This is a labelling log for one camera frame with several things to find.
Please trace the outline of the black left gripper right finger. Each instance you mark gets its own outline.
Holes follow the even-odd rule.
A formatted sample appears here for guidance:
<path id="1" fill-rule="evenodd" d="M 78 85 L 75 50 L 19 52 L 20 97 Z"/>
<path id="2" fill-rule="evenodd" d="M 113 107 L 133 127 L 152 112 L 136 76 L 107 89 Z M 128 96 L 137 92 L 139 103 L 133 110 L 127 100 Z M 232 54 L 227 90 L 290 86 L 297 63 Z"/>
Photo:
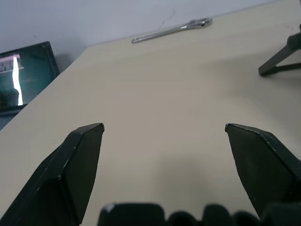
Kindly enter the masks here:
<path id="1" fill-rule="evenodd" d="M 300 202 L 301 161 L 272 133 L 225 126 L 241 183 L 259 217 L 272 203 Z"/>

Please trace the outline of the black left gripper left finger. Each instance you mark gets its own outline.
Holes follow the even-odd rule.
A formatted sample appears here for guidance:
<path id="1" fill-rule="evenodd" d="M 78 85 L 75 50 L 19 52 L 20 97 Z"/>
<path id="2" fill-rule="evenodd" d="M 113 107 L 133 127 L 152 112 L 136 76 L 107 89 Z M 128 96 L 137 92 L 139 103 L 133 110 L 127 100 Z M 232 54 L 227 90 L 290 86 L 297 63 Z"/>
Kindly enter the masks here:
<path id="1" fill-rule="evenodd" d="M 104 125 L 79 127 L 34 171 L 2 226 L 79 226 L 94 187 Z"/>

